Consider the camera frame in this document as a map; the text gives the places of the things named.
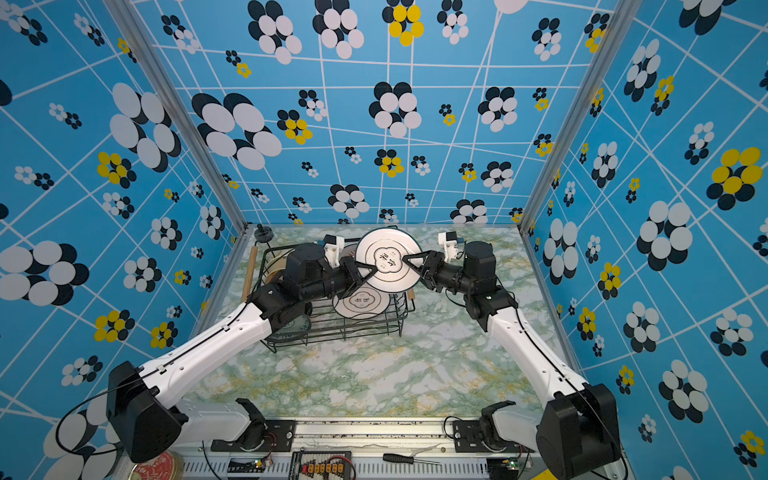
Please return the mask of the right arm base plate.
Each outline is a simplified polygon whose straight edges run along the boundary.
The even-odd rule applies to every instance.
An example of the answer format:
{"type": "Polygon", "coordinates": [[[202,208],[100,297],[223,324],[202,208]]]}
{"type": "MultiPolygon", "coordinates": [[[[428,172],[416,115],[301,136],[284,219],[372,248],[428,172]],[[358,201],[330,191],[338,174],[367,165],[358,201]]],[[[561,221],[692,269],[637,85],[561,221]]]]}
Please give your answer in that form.
{"type": "Polygon", "coordinates": [[[446,423],[446,432],[457,453],[499,453],[516,456],[532,452],[532,449],[517,442],[490,439],[482,432],[478,420],[450,420],[446,423]]]}

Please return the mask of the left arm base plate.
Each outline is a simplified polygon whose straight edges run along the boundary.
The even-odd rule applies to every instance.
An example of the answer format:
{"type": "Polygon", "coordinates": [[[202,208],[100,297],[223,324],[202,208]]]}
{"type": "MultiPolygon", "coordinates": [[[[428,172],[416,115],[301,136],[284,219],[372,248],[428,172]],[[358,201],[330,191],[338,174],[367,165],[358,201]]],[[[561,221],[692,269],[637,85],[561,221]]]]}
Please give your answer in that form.
{"type": "Polygon", "coordinates": [[[287,453],[296,437],[296,420],[268,419],[262,427],[249,428],[234,441],[213,440],[213,452],[287,453]]]}

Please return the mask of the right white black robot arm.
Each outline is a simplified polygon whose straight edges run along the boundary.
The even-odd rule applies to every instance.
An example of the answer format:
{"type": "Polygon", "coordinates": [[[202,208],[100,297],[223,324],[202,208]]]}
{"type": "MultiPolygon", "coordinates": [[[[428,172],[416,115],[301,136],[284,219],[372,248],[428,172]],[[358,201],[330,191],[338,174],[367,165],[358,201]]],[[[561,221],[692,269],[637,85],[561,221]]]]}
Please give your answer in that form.
{"type": "Polygon", "coordinates": [[[509,402],[484,408],[479,423],[492,449],[522,445],[538,453],[558,479],[622,460],[614,395],[603,384],[588,383],[537,334],[498,279],[491,244],[468,243],[460,266],[438,251],[409,254],[403,261],[428,289],[462,294],[468,315],[512,356],[543,406],[536,426],[519,421],[509,402]]]}

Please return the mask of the black wire dish rack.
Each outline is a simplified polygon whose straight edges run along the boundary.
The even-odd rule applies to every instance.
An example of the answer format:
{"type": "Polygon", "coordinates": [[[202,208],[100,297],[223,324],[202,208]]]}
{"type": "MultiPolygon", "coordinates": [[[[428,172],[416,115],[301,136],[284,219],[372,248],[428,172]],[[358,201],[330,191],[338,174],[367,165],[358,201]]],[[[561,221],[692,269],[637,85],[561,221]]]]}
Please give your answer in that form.
{"type": "Polygon", "coordinates": [[[270,351],[294,345],[403,333],[416,310],[413,291],[371,285],[375,267],[355,258],[358,240],[269,248],[258,279],[227,322],[270,351]]]}

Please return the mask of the white plate teal flower emblem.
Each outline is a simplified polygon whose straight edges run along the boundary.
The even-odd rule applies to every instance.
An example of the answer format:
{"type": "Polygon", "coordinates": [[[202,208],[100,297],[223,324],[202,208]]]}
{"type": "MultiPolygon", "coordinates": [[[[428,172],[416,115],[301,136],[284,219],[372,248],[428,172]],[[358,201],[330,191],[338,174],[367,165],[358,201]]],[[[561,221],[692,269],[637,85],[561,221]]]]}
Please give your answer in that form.
{"type": "Polygon", "coordinates": [[[367,282],[379,291],[394,294],[412,288],[400,284],[403,276],[402,256],[420,252],[420,245],[409,233],[396,228],[379,228],[361,237],[357,243],[355,259],[376,265],[378,272],[367,282]]]}

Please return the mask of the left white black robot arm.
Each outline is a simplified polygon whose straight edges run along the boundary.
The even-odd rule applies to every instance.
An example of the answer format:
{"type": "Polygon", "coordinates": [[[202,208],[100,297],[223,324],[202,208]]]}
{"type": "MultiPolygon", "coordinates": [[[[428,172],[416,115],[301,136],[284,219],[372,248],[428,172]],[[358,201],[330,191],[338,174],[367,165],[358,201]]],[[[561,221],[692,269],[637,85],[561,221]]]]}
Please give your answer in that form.
{"type": "Polygon", "coordinates": [[[288,257],[282,274],[252,292],[233,313],[168,353],[109,374],[106,416],[128,457],[152,460],[177,444],[223,441],[255,450],[266,440],[266,420],[248,399],[205,404],[185,394],[234,355],[306,314],[317,299],[343,299],[378,271],[374,263],[343,256],[332,266],[322,246],[306,243],[288,257]]]}

